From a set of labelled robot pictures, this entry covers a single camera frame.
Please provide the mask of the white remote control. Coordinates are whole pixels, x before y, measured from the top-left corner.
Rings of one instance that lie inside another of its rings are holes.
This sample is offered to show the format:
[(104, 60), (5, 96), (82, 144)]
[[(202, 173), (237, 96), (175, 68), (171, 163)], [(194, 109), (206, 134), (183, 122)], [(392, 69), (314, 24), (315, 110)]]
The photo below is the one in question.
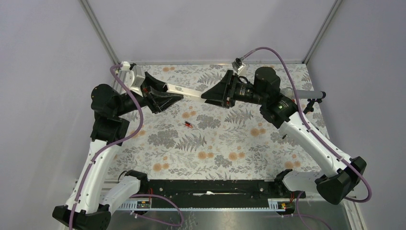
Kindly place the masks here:
[(163, 86), (163, 89), (165, 89), (166, 92), (169, 92), (169, 93), (181, 94), (181, 95), (183, 95), (183, 98), (186, 100), (196, 101), (196, 102), (200, 102), (200, 103), (204, 103), (206, 101), (205, 99), (202, 98), (201, 91), (197, 91), (197, 90), (193, 90), (193, 89), (189, 89), (189, 88), (185, 88), (185, 87), (181, 87), (181, 86), (177, 86), (177, 85), (173, 85), (173, 84), (168, 84), (168, 83), (166, 83)]

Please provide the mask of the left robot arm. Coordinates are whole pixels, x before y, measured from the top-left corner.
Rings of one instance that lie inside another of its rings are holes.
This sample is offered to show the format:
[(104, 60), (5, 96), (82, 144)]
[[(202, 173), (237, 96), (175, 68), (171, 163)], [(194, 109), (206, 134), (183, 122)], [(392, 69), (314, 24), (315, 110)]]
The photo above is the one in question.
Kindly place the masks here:
[(135, 110), (141, 112), (144, 106), (160, 113), (186, 96), (183, 88), (159, 81), (148, 73), (118, 70), (116, 66), (111, 73), (121, 90), (107, 84), (93, 89), (91, 108), (95, 121), (86, 162), (72, 194), (52, 213), (54, 219), (70, 230), (105, 230), (113, 213), (132, 195), (146, 198), (154, 195), (147, 175), (130, 170), (100, 198), (114, 156), (131, 138), (127, 133), (129, 121), (123, 115)]

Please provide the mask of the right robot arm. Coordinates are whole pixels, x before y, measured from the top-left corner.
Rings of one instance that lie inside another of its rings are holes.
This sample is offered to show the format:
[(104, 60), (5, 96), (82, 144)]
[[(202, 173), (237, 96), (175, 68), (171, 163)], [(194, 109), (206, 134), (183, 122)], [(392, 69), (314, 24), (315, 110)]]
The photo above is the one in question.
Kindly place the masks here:
[(275, 193), (287, 197), (294, 191), (317, 193), (337, 205), (362, 181), (367, 166), (362, 157), (351, 157), (323, 136), (280, 89), (281, 79), (271, 67), (255, 71), (249, 83), (232, 70), (201, 95), (207, 104), (230, 108), (236, 101), (260, 105), (260, 114), (280, 132), (293, 138), (319, 165), (320, 172), (285, 170), (277, 175)]

